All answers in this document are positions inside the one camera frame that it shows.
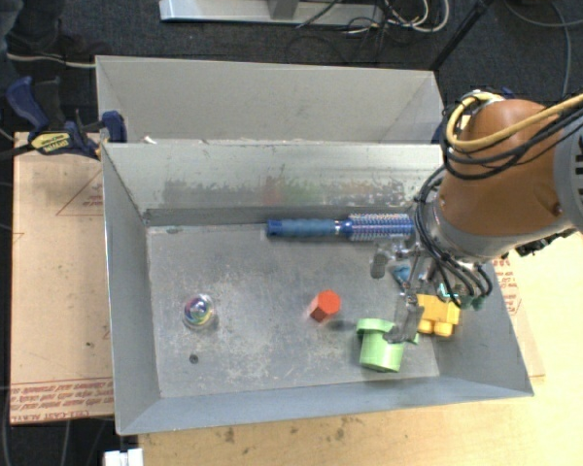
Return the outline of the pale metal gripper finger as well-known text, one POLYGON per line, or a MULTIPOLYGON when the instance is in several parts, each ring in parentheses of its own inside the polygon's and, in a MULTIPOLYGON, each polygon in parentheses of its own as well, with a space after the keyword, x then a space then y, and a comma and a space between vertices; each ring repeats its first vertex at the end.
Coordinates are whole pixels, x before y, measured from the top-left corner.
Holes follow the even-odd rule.
POLYGON ((419 323, 423 319, 425 307, 418 303, 409 303, 406 305, 406 311, 405 340, 413 342, 418 333, 419 323))
POLYGON ((405 300, 398 299, 394 307, 393 327, 386 333, 386 340, 390 344, 402 343, 406 340, 406 321, 408 318, 407 303, 405 300))

